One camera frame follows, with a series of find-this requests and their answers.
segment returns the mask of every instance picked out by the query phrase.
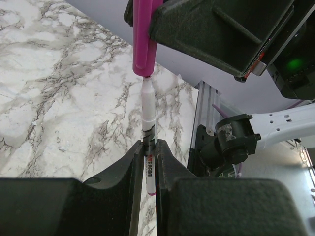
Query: green light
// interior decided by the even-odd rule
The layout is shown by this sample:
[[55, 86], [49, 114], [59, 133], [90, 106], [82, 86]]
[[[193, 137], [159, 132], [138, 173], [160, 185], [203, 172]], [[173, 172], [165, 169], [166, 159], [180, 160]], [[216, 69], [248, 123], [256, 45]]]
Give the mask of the green light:
[[301, 59], [294, 59], [288, 63], [287, 67], [290, 70], [295, 70], [301, 67], [302, 64], [303, 64], [303, 61]]

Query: pink marker cap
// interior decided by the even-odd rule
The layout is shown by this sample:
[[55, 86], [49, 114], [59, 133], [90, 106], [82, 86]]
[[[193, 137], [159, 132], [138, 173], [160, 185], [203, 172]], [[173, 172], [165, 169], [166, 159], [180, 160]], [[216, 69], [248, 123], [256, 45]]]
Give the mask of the pink marker cap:
[[153, 12], [163, 0], [133, 0], [133, 72], [150, 76], [154, 70], [157, 43], [150, 40], [148, 30]]

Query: white wall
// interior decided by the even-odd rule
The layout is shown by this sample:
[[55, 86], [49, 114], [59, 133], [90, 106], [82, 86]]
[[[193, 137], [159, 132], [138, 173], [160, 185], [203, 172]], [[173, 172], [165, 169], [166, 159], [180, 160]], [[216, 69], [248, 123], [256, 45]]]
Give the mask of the white wall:
[[[114, 34], [132, 44], [132, 28], [124, 22], [127, 0], [67, 0], [70, 4], [93, 18]], [[244, 84], [233, 76], [195, 58], [159, 45], [158, 63], [195, 86], [204, 80], [222, 93], [223, 98], [246, 113], [264, 113], [284, 109], [294, 100], [281, 96], [269, 74], [251, 75]]]

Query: marble countertop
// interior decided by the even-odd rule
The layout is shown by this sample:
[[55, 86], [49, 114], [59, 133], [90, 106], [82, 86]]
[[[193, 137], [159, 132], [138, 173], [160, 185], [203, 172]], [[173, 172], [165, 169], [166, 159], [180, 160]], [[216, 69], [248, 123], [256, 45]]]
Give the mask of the marble countertop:
[[[141, 139], [132, 47], [64, 1], [0, 9], [0, 177], [84, 181], [120, 159]], [[154, 87], [157, 137], [186, 165], [198, 92], [160, 65]], [[138, 235], [155, 227], [144, 184]]]

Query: white marker body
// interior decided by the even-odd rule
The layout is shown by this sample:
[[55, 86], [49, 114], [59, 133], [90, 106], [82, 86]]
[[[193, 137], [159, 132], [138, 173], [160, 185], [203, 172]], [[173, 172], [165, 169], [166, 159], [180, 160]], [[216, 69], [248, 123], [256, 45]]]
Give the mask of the white marker body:
[[154, 151], [157, 142], [156, 137], [156, 105], [155, 105], [155, 91], [152, 84], [152, 79], [143, 78], [141, 88], [142, 101], [142, 131], [143, 144], [145, 153], [145, 174], [146, 186], [149, 195], [156, 193], [155, 182], [155, 159]]

